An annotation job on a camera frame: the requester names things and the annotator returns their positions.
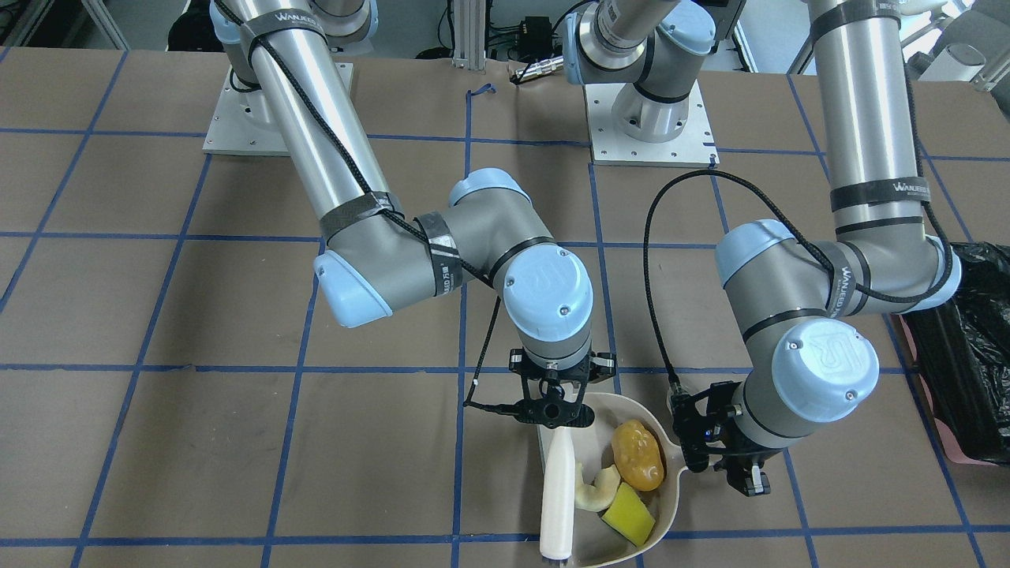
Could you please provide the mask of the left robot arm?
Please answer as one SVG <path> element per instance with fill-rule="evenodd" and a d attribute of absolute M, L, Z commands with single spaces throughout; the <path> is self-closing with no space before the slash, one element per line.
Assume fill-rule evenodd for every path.
<path fill-rule="evenodd" d="M 847 417 L 879 379 L 873 346 L 844 321 L 861 312 L 942 305 L 960 287 L 960 259 L 930 204 L 914 100 L 904 72 L 905 1 L 804 1 L 829 135 L 836 240 L 811 241 L 743 177 L 715 169 L 675 177 L 653 198 L 643 230 L 643 281 L 668 372 L 672 431 L 686 467 L 725 471 L 744 495 L 769 493 L 765 461 Z M 623 84 L 613 112 L 643 143 L 672 140 L 701 60 L 714 48 L 710 14 L 691 1 L 585 1 L 563 16 L 567 79 Z M 746 380 L 685 391 L 660 332 L 649 248 L 661 198 L 697 177 L 754 192 L 776 217 L 729 231 L 716 247 L 721 286 L 753 371 Z"/>

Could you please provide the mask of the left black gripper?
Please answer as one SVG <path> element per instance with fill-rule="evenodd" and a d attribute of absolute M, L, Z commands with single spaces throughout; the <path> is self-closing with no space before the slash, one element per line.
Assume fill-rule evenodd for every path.
<path fill-rule="evenodd" d="M 694 473 L 705 471 L 710 458 L 717 457 L 715 471 L 725 471 L 728 484 L 746 496 L 771 492 L 771 482 L 762 471 L 771 450 L 747 438 L 735 423 L 744 414 L 743 404 L 733 395 L 743 382 L 717 382 L 690 393 L 679 382 L 671 382 L 672 431 L 686 467 Z"/>

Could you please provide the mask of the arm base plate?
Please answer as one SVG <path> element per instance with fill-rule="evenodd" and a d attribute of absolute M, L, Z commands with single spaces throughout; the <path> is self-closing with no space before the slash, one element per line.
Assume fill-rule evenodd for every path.
<path fill-rule="evenodd" d="M 609 166 L 716 166 L 720 159 L 698 83 L 660 103 L 631 84 L 585 86 L 593 162 Z"/>
<path fill-rule="evenodd" d="M 241 92 L 238 84 L 234 69 L 228 69 L 203 151 L 238 157 L 289 157 L 263 92 Z"/>

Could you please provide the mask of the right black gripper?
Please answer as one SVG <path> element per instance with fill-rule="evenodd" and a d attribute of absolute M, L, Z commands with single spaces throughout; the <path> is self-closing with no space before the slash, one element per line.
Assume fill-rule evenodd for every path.
<path fill-rule="evenodd" d="M 523 399 L 509 406 L 509 416 L 546 428 L 587 428 L 595 413 L 584 403 L 585 386 L 613 377 L 616 355 L 591 351 L 580 363 L 558 370 L 538 366 L 523 349 L 512 349 L 509 370 L 525 381 Z"/>

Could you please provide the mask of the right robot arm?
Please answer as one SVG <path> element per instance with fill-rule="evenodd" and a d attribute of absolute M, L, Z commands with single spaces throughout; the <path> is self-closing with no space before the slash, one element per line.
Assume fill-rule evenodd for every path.
<path fill-rule="evenodd" d="M 264 98 L 319 220 L 314 271 L 344 327 L 385 319 L 477 280 L 495 290 L 521 346 L 513 404 L 484 411 L 546 428 L 587 428 L 589 383 L 615 374 L 592 348 L 594 294 L 581 260 L 556 244 L 516 180 L 495 168 L 454 184 L 447 208 L 408 219 L 390 190 L 308 1 L 216 1 L 218 39 L 242 85 Z"/>

